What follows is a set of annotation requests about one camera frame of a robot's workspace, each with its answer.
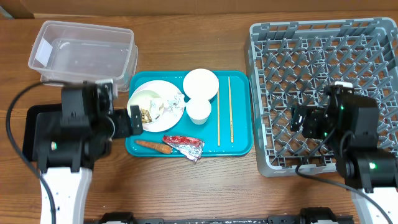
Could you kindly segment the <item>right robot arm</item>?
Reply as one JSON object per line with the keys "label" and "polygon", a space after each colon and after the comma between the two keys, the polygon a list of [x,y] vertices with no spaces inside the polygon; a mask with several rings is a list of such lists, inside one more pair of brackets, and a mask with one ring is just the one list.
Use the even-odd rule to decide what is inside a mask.
{"label": "right robot arm", "polygon": [[377,101],[357,95],[348,82],[334,82],[324,94],[326,106],[292,106],[291,131],[319,139],[313,152],[323,146],[333,151],[345,181],[322,182],[350,191],[361,223],[397,223],[397,158],[377,146]]}

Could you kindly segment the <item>large white bowl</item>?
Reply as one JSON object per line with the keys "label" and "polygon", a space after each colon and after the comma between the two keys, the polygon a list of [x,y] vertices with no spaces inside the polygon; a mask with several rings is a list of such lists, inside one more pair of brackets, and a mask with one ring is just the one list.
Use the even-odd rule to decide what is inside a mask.
{"label": "large white bowl", "polygon": [[183,91],[189,98],[211,100],[219,90],[219,80],[210,70],[204,68],[188,72],[183,79]]}

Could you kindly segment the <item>small white bowl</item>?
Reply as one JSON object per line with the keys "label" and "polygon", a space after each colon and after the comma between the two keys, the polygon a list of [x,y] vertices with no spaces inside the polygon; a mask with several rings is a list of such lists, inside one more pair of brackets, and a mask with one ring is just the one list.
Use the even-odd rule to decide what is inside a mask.
{"label": "small white bowl", "polygon": [[128,115],[129,116],[131,115],[131,112],[130,112],[131,105],[138,105],[139,108],[143,108],[143,107],[149,105],[150,100],[154,99],[154,98],[161,98],[163,100],[163,98],[158,93],[156,93],[155,91],[152,91],[152,90],[141,90],[141,91],[134,93],[130,97],[129,101],[127,102]]}

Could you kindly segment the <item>foil ball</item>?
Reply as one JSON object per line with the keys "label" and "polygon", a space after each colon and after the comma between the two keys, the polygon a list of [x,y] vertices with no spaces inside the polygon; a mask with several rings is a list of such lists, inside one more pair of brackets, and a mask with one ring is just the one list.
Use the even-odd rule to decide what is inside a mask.
{"label": "foil ball", "polygon": [[170,110],[179,110],[185,107],[185,95],[177,93],[166,100],[167,108]]}

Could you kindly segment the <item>red foil snack wrapper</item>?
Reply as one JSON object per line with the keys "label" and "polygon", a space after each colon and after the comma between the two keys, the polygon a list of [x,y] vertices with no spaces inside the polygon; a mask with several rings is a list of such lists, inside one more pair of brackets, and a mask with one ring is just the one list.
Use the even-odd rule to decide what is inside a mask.
{"label": "red foil snack wrapper", "polygon": [[178,150],[187,159],[197,162],[201,159],[205,142],[188,136],[164,136],[162,141]]}

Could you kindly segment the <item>white cup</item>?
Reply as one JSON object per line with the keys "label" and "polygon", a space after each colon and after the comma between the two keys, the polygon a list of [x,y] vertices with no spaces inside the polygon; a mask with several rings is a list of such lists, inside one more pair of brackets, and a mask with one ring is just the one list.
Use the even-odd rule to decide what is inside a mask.
{"label": "white cup", "polygon": [[208,100],[192,98],[186,104],[186,111],[194,124],[201,125],[211,113],[211,104]]}

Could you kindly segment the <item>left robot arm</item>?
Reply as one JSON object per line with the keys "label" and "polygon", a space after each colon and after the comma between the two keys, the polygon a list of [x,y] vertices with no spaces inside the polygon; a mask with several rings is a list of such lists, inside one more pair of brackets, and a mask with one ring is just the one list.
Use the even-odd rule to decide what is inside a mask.
{"label": "left robot arm", "polygon": [[58,108],[37,114],[41,223],[83,223],[95,162],[110,153],[113,139],[142,134],[140,107],[114,109],[114,93],[111,81],[65,85]]}

